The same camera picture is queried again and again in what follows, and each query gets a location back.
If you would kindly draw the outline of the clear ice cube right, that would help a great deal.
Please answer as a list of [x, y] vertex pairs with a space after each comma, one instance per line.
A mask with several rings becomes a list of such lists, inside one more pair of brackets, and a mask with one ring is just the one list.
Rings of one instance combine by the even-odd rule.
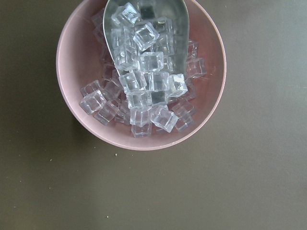
[[188, 78], [197, 79], [206, 73], [204, 58], [191, 58], [187, 61], [186, 75]]

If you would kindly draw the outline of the clear ice cube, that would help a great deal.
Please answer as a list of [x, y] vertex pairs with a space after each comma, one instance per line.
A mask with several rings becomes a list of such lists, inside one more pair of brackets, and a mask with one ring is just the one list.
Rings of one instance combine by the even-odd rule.
[[188, 78], [197, 79], [206, 73], [204, 58], [191, 58], [187, 61], [186, 75]]
[[178, 119], [179, 117], [174, 112], [169, 111], [166, 105], [153, 107], [151, 122], [168, 133], [173, 130]]
[[151, 22], [134, 26], [133, 47], [139, 51], [145, 51], [159, 38], [159, 32]]
[[123, 6], [119, 6], [115, 13], [112, 14], [111, 19], [116, 26], [134, 27], [140, 17], [141, 14], [128, 2]]
[[100, 90], [96, 90], [81, 100], [79, 106], [88, 114], [91, 115], [95, 111], [99, 111], [106, 104], [106, 99]]

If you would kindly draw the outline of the metal ice scoop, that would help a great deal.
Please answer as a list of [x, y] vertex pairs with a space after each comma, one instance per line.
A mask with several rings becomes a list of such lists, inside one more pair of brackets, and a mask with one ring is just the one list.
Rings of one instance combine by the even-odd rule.
[[[116, 26], [111, 16], [130, 2], [141, 14], [134, 26], [151, 22], [160, 36], [145, 51], [133, 47], [134, 27]], [[110, 0], [103, 31], [130, 109], [167, 104], [184, 95], [189, 15], [182, 0]]]

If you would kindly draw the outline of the clear ice cube bottom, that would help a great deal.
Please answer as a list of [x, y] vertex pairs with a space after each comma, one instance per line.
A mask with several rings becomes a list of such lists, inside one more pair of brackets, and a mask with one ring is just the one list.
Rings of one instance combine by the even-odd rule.
[[153, 107], [151, 122], [168, 133], [173, 130], [178, 119], [179, 117], [174, 112], [169, 111], [166, 105]]

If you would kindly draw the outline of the clear ice cube centre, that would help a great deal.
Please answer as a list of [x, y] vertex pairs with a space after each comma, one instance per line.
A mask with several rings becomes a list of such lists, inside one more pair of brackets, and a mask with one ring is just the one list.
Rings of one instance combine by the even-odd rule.
[[145, 51], [159, 38], [159, 32], [151, 22], [134, 26], [133, 47], [139, 51]]

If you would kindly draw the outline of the clear ice cube left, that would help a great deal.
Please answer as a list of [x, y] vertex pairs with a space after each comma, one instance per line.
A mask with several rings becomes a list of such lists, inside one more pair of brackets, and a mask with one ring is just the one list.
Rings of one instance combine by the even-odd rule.
[[91, 115], [95, 111], [99, 111], [106, 104], [106, 99], [100, 90], [96, 90], [81, 100], [79, 106], [88, 114]]

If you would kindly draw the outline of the clear ice cube top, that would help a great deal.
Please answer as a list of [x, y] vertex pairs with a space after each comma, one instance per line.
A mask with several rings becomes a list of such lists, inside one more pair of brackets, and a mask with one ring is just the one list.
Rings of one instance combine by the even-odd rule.
[[128, 2], [123, 6], [119, 6], [115, 13], [112, 14], [111, 19], [116, 26], [134, 27], [140, 17], [141, 14]]

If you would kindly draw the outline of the pink bowl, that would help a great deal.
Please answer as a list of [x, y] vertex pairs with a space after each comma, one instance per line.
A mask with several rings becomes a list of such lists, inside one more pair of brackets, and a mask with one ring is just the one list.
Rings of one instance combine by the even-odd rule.
[[226, 55], [219, 31], [207, 11], [195, 0], [185, 2], [189, 13], [189, 36], [199, 43], [198, 55], [205, 60], [205, 79], [194, 81], [197, 112], [185, 130], [135, 138], [124, 124], [102, 125], [79, 106], [80, 88], [98, 79], [103, 66], [100, 44], [94, 37], [91, 17], [105, 7], [105, 0], [84, 0], [67, 20], [57, 49], [56, 66], [63, 98], [75, 118], [99, 139], [129, 150], [159, 150], [176, 145], [196, 133], [214, 113], [226, 80]]

